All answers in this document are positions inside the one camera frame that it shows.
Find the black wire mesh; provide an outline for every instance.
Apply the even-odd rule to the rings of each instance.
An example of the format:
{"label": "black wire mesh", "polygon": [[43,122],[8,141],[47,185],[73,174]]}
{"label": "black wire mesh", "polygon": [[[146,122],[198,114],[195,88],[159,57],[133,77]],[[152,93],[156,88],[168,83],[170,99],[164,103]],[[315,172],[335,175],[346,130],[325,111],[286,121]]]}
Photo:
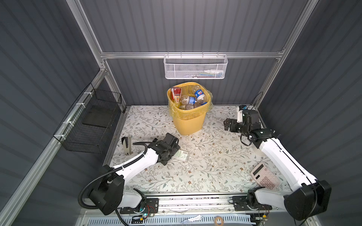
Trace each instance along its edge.
{"label": "black wire mesh", "polygon": [[[80,104],[74,116],[67,123],[62,135],[54,137],[68,151],[103,153],[107,152],[122,113],[121,94],[95,89]],[[89,114],[97,110],[98,119],[105,125],[98,125],[96,119]]]}

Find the yellow trash bin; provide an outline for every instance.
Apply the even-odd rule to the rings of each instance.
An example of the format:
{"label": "yellow trash bin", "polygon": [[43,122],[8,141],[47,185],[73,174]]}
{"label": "yellow trash bin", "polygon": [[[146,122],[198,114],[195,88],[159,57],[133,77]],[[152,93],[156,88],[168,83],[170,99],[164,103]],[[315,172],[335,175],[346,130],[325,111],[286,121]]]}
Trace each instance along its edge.
{"label": "yellow trash bin", "polygon": [[202,129],[206,112],[208,112],[212,108],[212,95],[202,85],[196,82],[185,82],[176,86],[182,88],[182,95],[195,96],[194,93],[192,93],[192,89],[196,85],[199,85],[201,87],[202,91],[205,94],[205,99],[207,103],[191,110],[179,109],[178,105],[172,101],[171,89],[167,91],[170,115],[173,118],[173,123],[175,124],[177,131],[181,135],[187,136]]}

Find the corrugated wall panel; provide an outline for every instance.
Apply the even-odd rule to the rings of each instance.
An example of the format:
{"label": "corrugated wall panel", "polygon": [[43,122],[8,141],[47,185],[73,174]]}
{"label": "corrugated wall panel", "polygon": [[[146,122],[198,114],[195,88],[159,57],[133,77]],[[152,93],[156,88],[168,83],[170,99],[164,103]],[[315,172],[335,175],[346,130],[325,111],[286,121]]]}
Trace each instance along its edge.
{"label": "corrugated wall panel", "polygon": [[331,184],[325,225],[361,215],[361,12],[360,0],[320,1],[259,108],[285,148]]}
{"label": "corrugated wall panel", "polygon": [[[109,59],[127,105],[166,105],[167,90],[187,80],[165,78],[162,59]],[[225,79],[192,80],[213,94],[214,104],[251,103],[274,59],[230,59]]]}
{"label": "corrugated wall panel", "polygon": [[[98,70],[65,1],[0,1],[0,209]],[[69,203],[101,159],[60,150],[13,225],[72,225]]]}
{"label": "corrugated wall panel", "polygon": [[104,52],[279,51],[306,0],[81,0]]}

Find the tan tape roll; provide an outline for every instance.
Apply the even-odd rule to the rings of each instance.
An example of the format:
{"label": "tan tape roll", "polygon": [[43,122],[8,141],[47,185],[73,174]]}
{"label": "tan tape roll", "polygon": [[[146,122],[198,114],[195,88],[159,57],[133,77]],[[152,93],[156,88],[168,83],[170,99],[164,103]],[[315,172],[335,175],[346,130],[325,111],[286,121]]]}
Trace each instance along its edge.
{"label": "tan tape roll", "polygon": [[217,216],[217,217],[215,217],[214,224],[215,224],[215,226],[223,226],[224,225],[224,219],[222,217]]}

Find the calculator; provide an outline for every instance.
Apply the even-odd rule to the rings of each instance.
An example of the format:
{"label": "calculator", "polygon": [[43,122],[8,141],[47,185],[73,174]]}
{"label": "calculator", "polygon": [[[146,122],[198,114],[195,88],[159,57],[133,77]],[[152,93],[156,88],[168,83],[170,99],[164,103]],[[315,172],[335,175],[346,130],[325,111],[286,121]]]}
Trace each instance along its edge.
{"label": "calculator", "polygon": [[260,163],[251,171],[251,176],[260,186],[270,190],[278,187],[280,184],[279,178],[277,178],[263,163]]}

